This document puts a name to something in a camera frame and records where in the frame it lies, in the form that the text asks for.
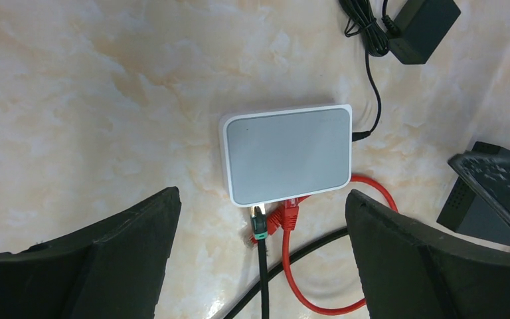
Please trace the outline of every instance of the tile floor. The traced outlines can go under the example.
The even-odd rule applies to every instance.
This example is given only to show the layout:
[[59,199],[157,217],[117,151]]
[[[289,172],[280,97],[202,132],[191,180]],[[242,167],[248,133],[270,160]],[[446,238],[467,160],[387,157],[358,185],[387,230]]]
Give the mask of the tile floor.
[[[381,1],[373,0],[378,14]],[[476,140],[510,148],[510,3],[456,0],[462,15],[423,66],[372,60],[377,132],[354,172],[433,223],[456,178],[446,160]],[[390,0],[395,17],[404,0]],[[0,252],[75,231],[170,185],[183,210],[158,318],[221,318],[257,276],[246,212],[223,188],[217,123],[229,112],[376,102],[360,39],[336,0],[0,0]],[[344,225],[350,184],[303,204],[292,246]],[[269,243],[278,261],[280,234]],[[321,306],[362,297],[349,239],[293,267]],[[322,318],[282,276],[272,318]],[[239,318],[259,318],[255,298]],[[362,308],[344,318],[368,318]]]

